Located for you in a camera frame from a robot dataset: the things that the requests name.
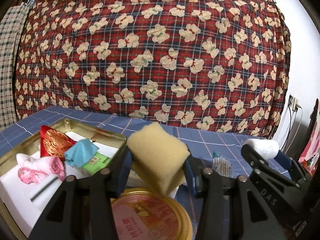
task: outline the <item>yellow round lid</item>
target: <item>yellow round lid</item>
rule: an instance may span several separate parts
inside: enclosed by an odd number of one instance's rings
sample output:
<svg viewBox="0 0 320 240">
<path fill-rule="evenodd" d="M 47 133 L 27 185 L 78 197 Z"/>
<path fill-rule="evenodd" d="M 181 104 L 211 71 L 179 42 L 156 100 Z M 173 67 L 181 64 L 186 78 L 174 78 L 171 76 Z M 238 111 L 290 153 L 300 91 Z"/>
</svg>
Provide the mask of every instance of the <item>yellow round lid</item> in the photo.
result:
<svg viewBox="0 0 320 240">
<path fill-rule="evenodd" d="M 192 224 L 174 199 L 145 188 L 126 189 L 112 201 L 119 240 L 191 240 Z"/>
</svg>

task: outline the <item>yellow sponge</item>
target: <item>yellow sponge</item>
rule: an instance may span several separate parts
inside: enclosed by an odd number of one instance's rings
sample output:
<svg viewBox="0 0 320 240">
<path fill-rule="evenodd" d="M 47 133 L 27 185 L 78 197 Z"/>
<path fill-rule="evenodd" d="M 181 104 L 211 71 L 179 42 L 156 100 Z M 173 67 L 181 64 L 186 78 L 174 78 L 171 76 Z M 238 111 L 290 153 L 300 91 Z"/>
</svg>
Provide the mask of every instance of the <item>yellow sponge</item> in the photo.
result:
<svg viewBox="0 0 320 240">
<path fill-rule="evenodd" d="M 156 193 L 167 196 L 185 182 L 183 164 L 190 154 L 187 146 L 153 122 L 128 139 L 132 168 Z"/>
</svg>

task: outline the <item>white and black checkered fabric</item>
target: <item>white and black checkered fabric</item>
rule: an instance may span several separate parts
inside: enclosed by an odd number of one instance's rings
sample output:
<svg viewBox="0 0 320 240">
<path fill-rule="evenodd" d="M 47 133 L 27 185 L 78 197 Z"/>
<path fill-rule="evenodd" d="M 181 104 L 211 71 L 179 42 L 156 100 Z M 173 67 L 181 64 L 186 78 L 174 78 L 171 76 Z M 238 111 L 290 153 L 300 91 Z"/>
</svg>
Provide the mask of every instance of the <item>white and black checkered fabric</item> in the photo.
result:
<svg viewBox="0 0 320 240">
<path fill-rule="evenodd" d="M 16 122 L 12 76 L 30 7 L 10 7 L 0 23 L 0 131 Z"/>
</svg>

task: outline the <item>green package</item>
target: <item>green package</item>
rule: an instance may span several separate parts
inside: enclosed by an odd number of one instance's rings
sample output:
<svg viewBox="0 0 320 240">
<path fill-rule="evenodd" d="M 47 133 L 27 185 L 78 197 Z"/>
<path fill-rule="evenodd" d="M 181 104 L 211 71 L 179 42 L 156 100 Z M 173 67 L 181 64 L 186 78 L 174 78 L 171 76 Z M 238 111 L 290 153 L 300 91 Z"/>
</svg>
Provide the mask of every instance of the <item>green package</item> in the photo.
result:
<svg viewBox="0 0 320 240">
<path fill-rule="evenodd" d="M 111 159 L 112 158 L 97 152 L 96 155 L 93 156 L 92 159 L 82 167 L 82 169 L 93 175 L 105 168 Z"/>
</svg>

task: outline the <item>plaid curtain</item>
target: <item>plaid curtain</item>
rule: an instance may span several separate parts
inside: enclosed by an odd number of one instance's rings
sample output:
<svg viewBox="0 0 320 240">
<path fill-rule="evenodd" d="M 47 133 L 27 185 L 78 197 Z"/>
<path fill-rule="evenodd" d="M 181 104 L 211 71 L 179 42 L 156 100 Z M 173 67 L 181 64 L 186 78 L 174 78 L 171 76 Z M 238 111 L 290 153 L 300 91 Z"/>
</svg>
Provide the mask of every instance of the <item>plaid curtain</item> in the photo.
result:
<svg viewBox="0 0 320 240">
<path fill-rule="evenodd" d="M 30 7 L 10 7 L 0 23 L 0 131 L 16 122 L 12 78 L 18 46 Z"/>
<path fill-rule="evenodd" d="M 272 137 L 290 33 L 273 0 L 36 0 L 18 115 L 52 105 Z"/>
</svg>

